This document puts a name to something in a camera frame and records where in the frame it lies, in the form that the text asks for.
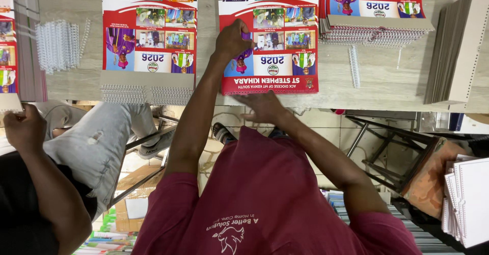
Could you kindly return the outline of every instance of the sandal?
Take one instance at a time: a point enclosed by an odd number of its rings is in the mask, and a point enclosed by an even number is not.
[[[216,122],[212,126],[212,134],[224,145],[232,140],[237,140],[233,134],[229,132],[229,130],[220,122]]]

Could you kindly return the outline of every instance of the ripped jeans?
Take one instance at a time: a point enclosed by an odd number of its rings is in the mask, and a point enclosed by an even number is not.
[[[98,103],[70,130],[44,142],[44,151],[57,164],[67,165],[78,182],[97,197],[96,220],[114,192],[122,156],[132,131],[143,138],[156,132],[150,106]],[[144,143],[152,146],[158,138]]]

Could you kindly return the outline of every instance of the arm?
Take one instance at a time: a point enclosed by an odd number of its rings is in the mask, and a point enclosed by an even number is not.
[[[25,117],[5,115],[5,133],[28,168],[41,216],[52,223],[58,255],[69,255],[89,237],[90,216],[76,188],[43,151],[46,121],[35,106],[24,108]]]
[[[370,178],[331,142],[321,137],[285,109],[270,90],[266,94],[235,96],[251,107],[254,114],[241,115],[256,123],[272,123],[302,146],[314,164],[344,192],[350,218],[362,212],[389,213]]]
[[[209,135],[224,68],[232,58],[254,46],[252,41],[241,38],[241,31],[249,32],[244,22],[238,19],[225,27],[217,37],[216,51],[211,55],[205,73],[183,110],[176,128],[163,176],[174,172],[187,172],[197,176],[199,158]]]

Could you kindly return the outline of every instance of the wooden table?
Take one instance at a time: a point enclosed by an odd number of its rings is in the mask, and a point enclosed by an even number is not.
[[[100,100],[99,73],[102,68],[102,0],[39,0],[41,21],[65,19],[78,23],[91,20],[91,32],[80,67],[46,76],[48,97],[64,100]],[[455,0],[423,0],[423,9],[437,25],[440,9]],[[218,34],[217,0],[198,0],[197,78],[202,76],[214,51]],[[481,47],[467,113],[489,113],[489,42]],[[435,33],[399,50],[359,46],[361,88],[351,83],[348,47],[318,46],[319,93],[282,95],[286,107],[343,108],[392,111],[446,111],[446,106],[423,105]],[[239,105],[229,96],[217,97],[217,105]]]

